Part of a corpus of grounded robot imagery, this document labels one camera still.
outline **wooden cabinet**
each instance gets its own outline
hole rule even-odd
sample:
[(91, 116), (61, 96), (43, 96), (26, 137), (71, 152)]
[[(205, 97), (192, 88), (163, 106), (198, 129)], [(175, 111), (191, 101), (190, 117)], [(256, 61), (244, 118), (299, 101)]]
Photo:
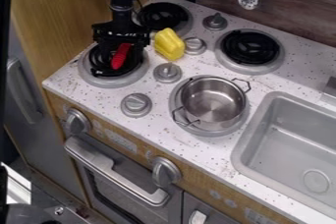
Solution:
[[(183, 160), (173, 154), (167, 153), (157, 146), (148, 144), (147, 142), (130, 135), (120, 128), (103, 121), (95, 115), (85, 111), (80, 106), (66, 101), (52, 92), (47, 91), (47, 96), (57, 117), (65, 120), (66, 108), (74, 107), (81, 110), (85, 113), (90, 122), (94, 122), (94, 124), (101, 126), (100, 131), (96, 131), (93, 128), (93, 130), (89, 133), (91, 136), (127, 155), (142, 166), (151, 169), (150, 160), (155, 156), (168, 158), (176, 164), (182, 172), (183, 179), (178, 184), (180, 188), (231, 218), (238, 220), (241, 223), (253, 223), (250, 222), (247, 217), (248, 213), (253, 212), (259, 216), (264, 216), (266, 219), (274, 221), (274, 223), (295, 223), (259, 202), (249, 198), (248, 196), (245, 196), (231, 187), (213, 179), (206, 173), (206, 171), (197, 169), (194, 164), (188, 162), (187, 160)], [(106, 132), (106, 130), (111, 131), (115, 135), (115, 138), (108, 138), (106, 135), (101, 133)], [(128, 144), (121, 144), (118, 138), (127, 140)], [(217, 195), (213, 196), (211, 192), (216, 192)]]

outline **black coil burner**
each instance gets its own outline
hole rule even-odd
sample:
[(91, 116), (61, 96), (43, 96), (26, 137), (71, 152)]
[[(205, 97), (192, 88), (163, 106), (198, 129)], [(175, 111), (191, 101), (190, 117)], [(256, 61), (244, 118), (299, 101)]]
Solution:
[(280, 47), (263, 33), (234, 30), (222, 40), (221, 49), (238, 64), (262, 65), (274, 60)]
[(173, 29), (188, 19), (189, 16), (182, 7), (167, 2), (149, 4), (138, 14), (140, 24), (152, 30)]
[(111, 69), (111, 58), (118, 49), (118, 46), (119, 43), (102, 42), (89, 51), (88, 59), (94, 77), (122, 77), (142, 63), (142, 47), (133, 45), (123, 66), (118, 70)]

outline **speckled countertop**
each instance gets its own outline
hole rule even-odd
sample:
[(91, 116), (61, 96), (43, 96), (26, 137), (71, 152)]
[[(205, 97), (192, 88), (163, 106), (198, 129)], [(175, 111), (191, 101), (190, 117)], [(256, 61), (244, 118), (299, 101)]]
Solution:
[[(329, 77), (335, 76), (336, 48), (227, 14), (222, 15), (228, 20), (228, 27), (222, 31), (210, 31), (205, 29), (201, 22), (204, 17), (213, 15), (214, 10), (183, 0), (151, 0), (151, 2), (158, 1), (182, 4), (188, 8), (194, 16), (195, 24), (199, 26), (194, 26), (184, 37), (197, 36), (204, 39), (208, 45), (208, 50), (203, 54), (186, 55), (176, 62), (183, 70), (183, 79), (210, 74), (229, 80), (239, 78), (251, 82), (252, 90), (247, 94), (251, 105), (249, 119), (264, 95), (275, 90), (293, 94), (336, 111), (336, 107), (320, 101), (321, 91)], [(238, 28), (259, 29), (280, 40), (286, 51), (283, 65), (271, 74), (254, 77), (240, 75), (221, 66), (212, 52), (213, 45), (224, 32)], [(169, 94), (175, 84), (160, 84), (152, 75), (153, 69), (166, 61), (159, 57), (151, 46), (146, 47), (146, 50), (149, 54), (150, 68), (135, 84), (117, 89), (103, 89), (85, 83), (79, 76), (77, 62), (74, 61), (80, 57), (79, 55), (45, 80), (43, 86), (101, 119), (119, 126), (185, 162), (190, 162), (214, 179), (295, 221), (313, 224), (336, 223), (336, 220), (279, 194), (235, 170), (230, 155), (246, 124), (234, 134), (216, 139), (196, 137), (178, 127), (168, 109)], [(140, 119), (126, 117), (120, 110), (121, 100), (134, 92), (147, 94), (153, 102), (152, 111)]]

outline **pot handle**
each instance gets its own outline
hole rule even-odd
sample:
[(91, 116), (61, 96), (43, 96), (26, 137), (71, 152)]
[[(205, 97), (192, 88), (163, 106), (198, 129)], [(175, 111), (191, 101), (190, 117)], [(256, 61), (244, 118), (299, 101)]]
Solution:
[(240, 81), (240, 82), (244, 82), (248, 85), (248, 88), (246, 90), (243, 90), (244, 93), (248, 93), (252, 88), (251, 88), (251, 84), (249, 81), (243, 80), (243, 79), (232, 79), (232, 82), (234, 81)]
[(175, 110), (172, 111), (172, 115), (173, 115), (173, 120), (176, 124), (180, 125), (180, 126), (183, 126), (183, 127), (188, 127), (190, 125), (192, 125), (193, 123), (197, 123), (199, 122), (199, 119), (197, 120), (194, 120), (192, 122), (188, 122), (188, 123), (185, 123), (185, 122), (181, 122), (179, 120), (176, 119), (176, 113), (182, 109), (185, 109), (185, 107), (181, 106), (179, 108), (176, 108)]

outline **oven handle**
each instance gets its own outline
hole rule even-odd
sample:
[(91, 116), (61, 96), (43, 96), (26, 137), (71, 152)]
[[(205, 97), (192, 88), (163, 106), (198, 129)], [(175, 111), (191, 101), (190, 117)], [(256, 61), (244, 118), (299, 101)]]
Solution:
[(65, 143), (65, 149), (86, 168), (103, 176), (110, 182), (122, 188), (124, 191), (128, 192), (130, 195), (146, 202), (149, 205), (156, 207), (163, 206), (169, 198), (169, 195), (162, 189), (157, 189), (153, 194), (150, 194), (113, 171), (113, 159), (98, 152), (94, 147), (85, 143), (83, 140), (70, 137)]

